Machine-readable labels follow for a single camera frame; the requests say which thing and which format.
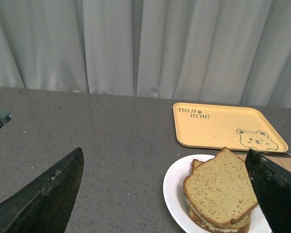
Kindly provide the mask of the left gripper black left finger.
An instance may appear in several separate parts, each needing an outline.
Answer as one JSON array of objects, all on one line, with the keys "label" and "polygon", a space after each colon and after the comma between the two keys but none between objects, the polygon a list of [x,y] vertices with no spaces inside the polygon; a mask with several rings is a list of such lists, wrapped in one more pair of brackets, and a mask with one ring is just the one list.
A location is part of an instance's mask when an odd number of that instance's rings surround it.
[{"label": "left gripper black left finger", "polygon": [[0,233],[63,233],[80,188],[84,167],[76,148],[0,203]]}]

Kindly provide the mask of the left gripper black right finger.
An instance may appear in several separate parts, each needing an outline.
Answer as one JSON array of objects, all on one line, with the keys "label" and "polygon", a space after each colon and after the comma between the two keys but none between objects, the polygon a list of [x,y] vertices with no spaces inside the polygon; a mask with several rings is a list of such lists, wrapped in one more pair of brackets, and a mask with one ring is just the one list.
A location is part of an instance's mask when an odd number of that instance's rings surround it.
[{"label": "left gripper black right finger", "polygon": [[291,172],[253,149],[245,166],[272,232],[291,233]]}]

